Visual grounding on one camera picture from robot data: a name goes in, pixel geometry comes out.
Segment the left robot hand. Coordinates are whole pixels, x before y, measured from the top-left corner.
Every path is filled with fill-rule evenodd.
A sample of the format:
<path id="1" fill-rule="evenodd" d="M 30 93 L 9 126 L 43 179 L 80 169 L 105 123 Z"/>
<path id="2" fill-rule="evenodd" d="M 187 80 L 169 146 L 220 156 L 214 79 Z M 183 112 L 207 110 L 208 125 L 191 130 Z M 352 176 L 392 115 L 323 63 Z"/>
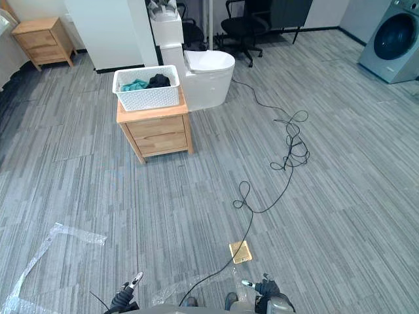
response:
<path id="1" fill-rule="evenodd" d="M 139 309 L 137 302 L 132 302 L 134 289 L 143 278 L 143 272 L 139 272 L 131 281 L 125 282 L 111 301 L 109 313 L 124 313 Z"/>

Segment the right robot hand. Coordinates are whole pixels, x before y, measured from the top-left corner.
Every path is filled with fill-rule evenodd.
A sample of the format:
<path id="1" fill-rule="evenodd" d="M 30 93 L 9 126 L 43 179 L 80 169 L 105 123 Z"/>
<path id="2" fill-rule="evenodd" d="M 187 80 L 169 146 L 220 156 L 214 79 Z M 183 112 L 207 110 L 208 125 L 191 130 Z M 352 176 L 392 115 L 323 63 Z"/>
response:
<path id="1" fill-rule="evenodd" d="M 266 313 L 268 302 L 275 297 L 280 297 L 280 289 L 275 281 L 270 280 L 265 273 L 260 283 L 253 283 L 247 279 L 242 279 L 241 283 L 253 288 L 259 295 L 255 299 L 255 312 Z"/>

